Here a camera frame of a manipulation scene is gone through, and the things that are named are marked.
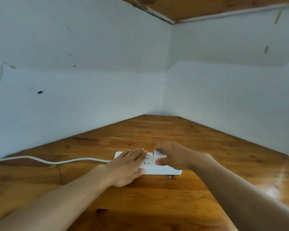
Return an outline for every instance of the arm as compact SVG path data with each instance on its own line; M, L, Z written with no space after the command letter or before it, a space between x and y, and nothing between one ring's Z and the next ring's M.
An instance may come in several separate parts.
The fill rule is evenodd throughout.
M289 231L287 206L221 166L209 154L170 142L158 143L155 150L167 154L156 161L157 165L196 173L239 231Z
M146 151L126 151L80 178L51 191L0 221L0 231L64 231L108 187L122 187L145 173Z

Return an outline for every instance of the power outlet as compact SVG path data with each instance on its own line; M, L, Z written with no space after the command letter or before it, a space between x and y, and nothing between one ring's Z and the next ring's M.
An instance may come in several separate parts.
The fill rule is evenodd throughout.
M115 158L117 158L123 151L117 151L115 154ZM152 152L148 152L145 160L140 165L140 168L144 168L146 170L145 174L151 175L181 175L182 170L176 170L170 166L160 166L156 165L155 161L159 158L166 157L166 155L162 151L154 151L154 155Z

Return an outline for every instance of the wooden tabletop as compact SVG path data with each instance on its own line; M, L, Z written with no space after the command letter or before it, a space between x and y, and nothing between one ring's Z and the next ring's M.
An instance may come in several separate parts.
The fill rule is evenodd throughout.
M113 159L116 151L177 141L210 153L219 163L289 206L289 156L180 117L142 115L25 150L49 161ZM85 174L97 162L49 166L31 159L0 163L0 219ZM203 182L182 175L143 175L107 189L69 230L236 230Z

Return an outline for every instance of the wooden panel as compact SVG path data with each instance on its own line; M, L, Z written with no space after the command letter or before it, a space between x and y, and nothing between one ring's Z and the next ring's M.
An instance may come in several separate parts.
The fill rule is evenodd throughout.
M289 3L289 0L136 0L143 9L151 9L174 20L219 14L235 10Z
M14 155L49 160L112 159L116 151L177 141L210 153L222 165L289 206L289 156L180 117L142 115ZM60 166L18 159L0 164L0 219L91 170L96 162ZM107 189L70 230L236 230L191 171L169 178L144 175Z

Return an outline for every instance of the wooden ceiling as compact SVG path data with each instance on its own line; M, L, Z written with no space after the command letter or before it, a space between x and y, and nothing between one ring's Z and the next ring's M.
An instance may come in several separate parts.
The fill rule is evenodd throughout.
M179 23L181 20L229 11L289 3L289 0L124 0L143 10L151 8Z

